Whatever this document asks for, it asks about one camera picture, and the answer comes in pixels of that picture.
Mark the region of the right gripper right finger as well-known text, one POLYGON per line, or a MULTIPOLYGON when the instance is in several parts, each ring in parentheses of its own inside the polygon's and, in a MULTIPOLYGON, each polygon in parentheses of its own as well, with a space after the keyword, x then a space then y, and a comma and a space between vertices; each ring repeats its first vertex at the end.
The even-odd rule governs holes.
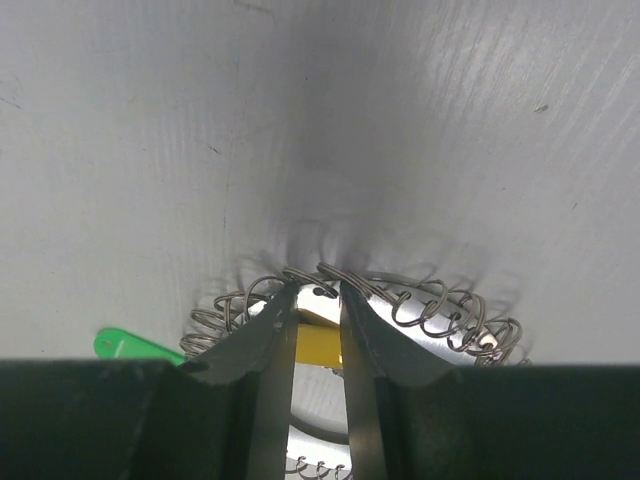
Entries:
POLYGON ((341 289, 357 479, 635 479, 635 366, 461 367, 341 289))

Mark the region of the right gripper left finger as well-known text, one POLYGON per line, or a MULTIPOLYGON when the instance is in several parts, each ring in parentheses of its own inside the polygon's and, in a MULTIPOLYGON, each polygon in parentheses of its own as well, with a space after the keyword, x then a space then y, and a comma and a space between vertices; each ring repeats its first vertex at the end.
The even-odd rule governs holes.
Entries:
POLYGON ((5 479, 280 479, 295 286, 209 351, 163 360, 5 360, 5 479))

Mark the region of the large metal keyring with rings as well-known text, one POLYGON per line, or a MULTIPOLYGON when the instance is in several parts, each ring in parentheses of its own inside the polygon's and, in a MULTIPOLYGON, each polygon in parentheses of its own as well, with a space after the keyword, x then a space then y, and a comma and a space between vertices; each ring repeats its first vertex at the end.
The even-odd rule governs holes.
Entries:
MULTIPOLYGON (((392 328, 454 365, 529 363, 524 329, 509 316, 492 314, 487 301, 440 279, 415 280, 388 273, 341 270, 321 262, 308 272, 286 267, 256 278, 243 289, 200 301, 179 345, 191 360, 255 319, 286 285, 297 287, 295 305, 340 326, 340 288, 350 285, 392 328)), ((285 476, 288 479, 349 479, 343 369, 295 364, 285 476)))

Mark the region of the yellow key tag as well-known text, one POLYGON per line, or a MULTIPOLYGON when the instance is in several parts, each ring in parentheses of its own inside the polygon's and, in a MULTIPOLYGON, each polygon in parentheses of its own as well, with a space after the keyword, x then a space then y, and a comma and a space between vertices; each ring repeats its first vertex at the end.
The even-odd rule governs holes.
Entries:
POLYGON ((298 310, 296 362, 343 369, 340 326, 306 309, 298 310))

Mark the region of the green key tag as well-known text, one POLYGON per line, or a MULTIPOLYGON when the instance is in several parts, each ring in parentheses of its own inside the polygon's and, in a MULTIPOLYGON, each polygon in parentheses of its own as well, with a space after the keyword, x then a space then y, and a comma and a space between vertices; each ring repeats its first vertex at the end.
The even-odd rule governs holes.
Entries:
POLYGON ((99 359, 160 359, 176 366, 185 362, 182 354, 115 327, 100 330, 93 348, 99 359))

